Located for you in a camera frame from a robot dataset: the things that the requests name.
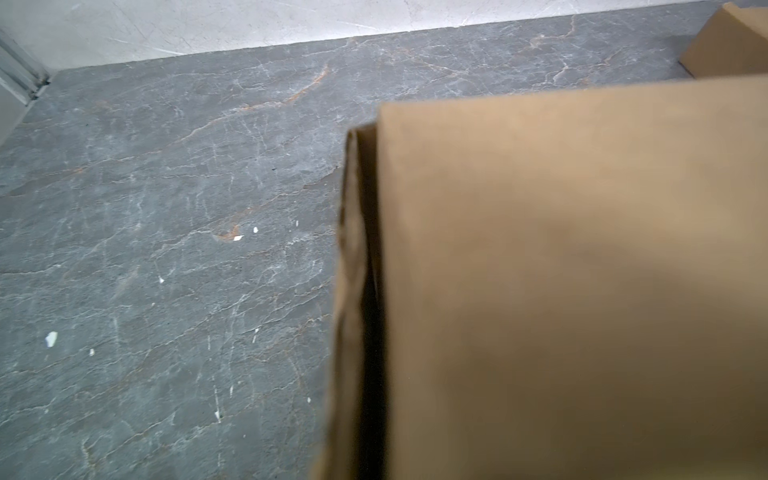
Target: cardboard box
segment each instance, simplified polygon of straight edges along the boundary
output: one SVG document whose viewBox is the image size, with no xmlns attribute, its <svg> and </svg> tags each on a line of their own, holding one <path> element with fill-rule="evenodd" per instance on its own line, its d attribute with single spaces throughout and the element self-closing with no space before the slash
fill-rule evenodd
<svg viewBox="0 0 768 480">
<path fill-rule="evenodd" d="M 766 133 L 768 76 L 384 104 L 316 476 L 765 478 Z"/>
<path fill-rule="evenodd" d="M 680 56 L 680 63 L 696 78 L 768 73 L 768 8 L 726 3 Z"/>
</svg>

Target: marble tile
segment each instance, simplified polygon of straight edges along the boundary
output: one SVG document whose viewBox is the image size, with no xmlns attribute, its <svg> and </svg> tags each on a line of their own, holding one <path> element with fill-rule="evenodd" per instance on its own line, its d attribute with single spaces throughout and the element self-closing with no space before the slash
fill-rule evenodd
<svg viewBox="0 0 768 480">
<path fill-rule="evenodd" d="M 685 78 L 717 5 L 56 75 L 0 148 L 0 477 L 306 477 L 347 128 L 381 101 Z"/>
</svg>

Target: white paint chip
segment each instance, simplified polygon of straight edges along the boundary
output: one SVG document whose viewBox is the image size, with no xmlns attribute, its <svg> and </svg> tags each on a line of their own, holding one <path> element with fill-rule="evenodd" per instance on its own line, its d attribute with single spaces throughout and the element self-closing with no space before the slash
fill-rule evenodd
<svg viewBox="0 0 768 480">
<path fill-rule="evenodd" d="M 58 332 L 50 332 L 45 336 L 45 343 L 48 345 L 48 348 L 51 348 L 56 343 L 57 338 Z"/>
</svg>

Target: gray floor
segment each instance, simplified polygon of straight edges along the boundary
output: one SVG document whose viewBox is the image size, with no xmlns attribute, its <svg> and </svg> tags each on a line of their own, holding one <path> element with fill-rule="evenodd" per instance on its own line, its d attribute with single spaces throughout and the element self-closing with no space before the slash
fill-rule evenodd
<svg viewBox="0 0 768 480">
<path fill-rule="evenodd" d="M 0 478 L 306 477 L 346 129 L 380 101 L 685 78 L 715 8 L 58 74 L 0 149 Z"/>
</svg>

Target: gray marble floor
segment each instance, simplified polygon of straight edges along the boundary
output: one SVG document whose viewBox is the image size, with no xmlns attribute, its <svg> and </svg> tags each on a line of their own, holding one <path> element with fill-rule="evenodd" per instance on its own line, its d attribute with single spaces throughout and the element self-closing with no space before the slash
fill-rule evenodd
<svg viewBox="0 0 768 480">
<path fill-rule="evenodd" d="M 0 148 L 0 478 L 306 477 L 346 129 L 380 101 L 685 78 L 716 6 L 56 75 Z"/>
</svg>

